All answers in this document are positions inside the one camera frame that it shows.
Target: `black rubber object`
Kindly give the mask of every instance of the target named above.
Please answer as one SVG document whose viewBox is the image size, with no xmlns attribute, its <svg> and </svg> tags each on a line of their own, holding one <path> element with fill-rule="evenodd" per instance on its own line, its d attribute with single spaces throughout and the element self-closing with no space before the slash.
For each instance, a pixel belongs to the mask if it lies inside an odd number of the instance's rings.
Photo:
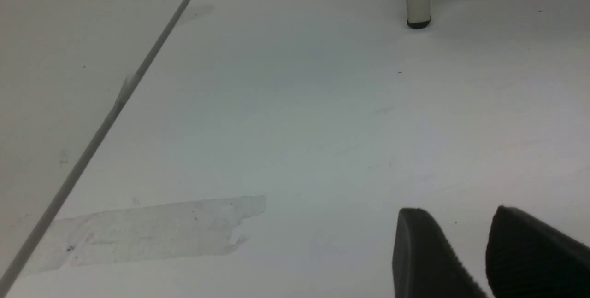
<svg viewBox="0 0 590 298">
<path fill-rule="evenodd" d="M 427 27 L 430 24 L 430 19 L 428 19 L 428 21 L 425 21 L 425 22 L 417 22 L 417 23 L 410 23 L 406 19 L 406 23 L 412 29 L 424 29 L 425 27 Z"/>
<path fill-rule="evenodd" d="M 496 298 L 590 298 L 590 249 L 518 208 L 496 211 L 485 272 Z"/>
<path fill-rule="evenodd" d="M 392 268 L 396 298 L 485 297 L 425 210 L 400 210 Z"/>
</svg>

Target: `scuff mark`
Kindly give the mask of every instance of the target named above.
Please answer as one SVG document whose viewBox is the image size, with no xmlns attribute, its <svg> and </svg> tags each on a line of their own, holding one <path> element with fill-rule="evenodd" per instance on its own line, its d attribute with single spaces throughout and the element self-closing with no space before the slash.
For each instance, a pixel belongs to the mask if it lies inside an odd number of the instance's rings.
<svg viewBox="0 0 590 298">
<path fill-rule="evenodd" d="M 379 164 L 374 165 L 374 166 L 368 166 L 367 169 L 369 170 L 369 172 L 372 172 L 373 170 L 379 168 Z"/>
<path fill-rule="evenodd" d="M 266 196 L 261 195 L 108 210 L 56 220 L 21 275 L 56 270 L 64 264 L 76 267 L 230 254 L 248 240 L 240 236 L 232 243 L 233 228 L 265 210 Z"/>
<path fill-rule="evenodd" d="M 336 153 L 334 153 L 334 157 L 340 157 L 341 155 L 345 155 L 346 153 L 358 148 L 359 145 L 352 145 L 352 146 L 348 146 L 345 149 L 341 150 L 341 151 L 337 151 Z"/>
<path fill-rule="evenodd" d="M 66 149 L 62 149 L 59 153 L 59 167 L 64 164 L 68 164 L 68 151 Z"/>
<path fill-rule="evenodd" d="M 388 105 L 387 107 L 379 108 L 373 111 L 375 115 L 387 115 L 394 109 L 394 105 Z"/>
<path fill-rule="evenodd" d="M 434 189 L 434 191 L 429 192 L 429 195 L 433 195 L 433 194 L 437 194 L 437 193 L 443 193 L 449 190 L 463 190 L 462 187 L 466 187 L 466 184 L 469 183 L 469 181 L 462 181 L 462 182 L 458 182 L 458 183 L 454 183 L 451 185 L 447 185 L 446 187 L 440 187 L 440 188 L 436 188 Z"/>
<path fill-rule="evenodd" d="M 405 181 L 405 185 L 414 185 L 420 183 L 430 182 L 437 177 L 437 174 L 431 172 L 429 174 L 421 174 L 409 177 L 407 181 Z"/>
<path fill-rule="evenodd" d="M 570 172 L 568 174 L 561 176 L 561 178 L 566 178 L 566 177 L 576 176 L 578 174 L 583 174 L 584 172 L 586 172 L 588 170 L 590 170 L 590 166 L 588 166 L 588 165 L 582 166 L 581 168 L 578 168 L 577 170 L 574 170 L 573 172 Z"/>
<path fill-rule="evenodd" d="M 505 145 L 501 145 L 499 147 L 500 151 L 509 151 L 512 149 L 529 149 L 534 146 L 538 146 L 543 143 L 543 140 L 539 139 L 531 139 L 531 140 L 522 140 L 514 143 L 507 143 Z"/>
<path fill-rule="evenodd" d="M 215 6 L 213 4 L 203 4 L 200 6 L 188 6 L 183 11 L 183 14 L 178 19 L 176 25 L 174 27 L 179 27 L 180 25 L 189 23 L 190 21 L 194 21 L 200 17 L 204 17 L 210 15 L 215 11 Z"/>
</svg>

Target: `ribbed black rubber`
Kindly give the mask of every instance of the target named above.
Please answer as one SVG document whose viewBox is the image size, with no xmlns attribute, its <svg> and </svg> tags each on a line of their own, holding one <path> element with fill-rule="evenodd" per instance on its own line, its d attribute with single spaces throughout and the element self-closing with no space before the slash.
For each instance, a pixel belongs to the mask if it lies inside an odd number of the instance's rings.
<svg viewBox="0 0 590 298">
<path fill-rule="evenodd" d="M 400 210 L 392 267 L 396 298 L 485 297 L 425 210 Z"/>
<path fill-rule="evenodd" d="M 590 249 L 518 208 L 496 211 L 485 271 L 496 298 L 590 298 Z"/>
</svg>

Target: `white floor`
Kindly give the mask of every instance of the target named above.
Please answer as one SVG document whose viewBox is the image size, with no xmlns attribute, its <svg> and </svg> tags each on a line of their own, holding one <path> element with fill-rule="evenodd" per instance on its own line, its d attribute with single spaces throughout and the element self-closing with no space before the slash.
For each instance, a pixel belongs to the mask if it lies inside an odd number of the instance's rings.
<svg viewBox="0 0 590 298">
<path fill-rule="evenodd" d="M 192 0 L 9 296 L 390 298 L 403 206 L 487 291 L 500 204 L 590 242 L 587 2 Z"/>
<path fill-rule="evenodd" d="M 182 0 L 0 0 L 0 277 Z"/>
</svg>

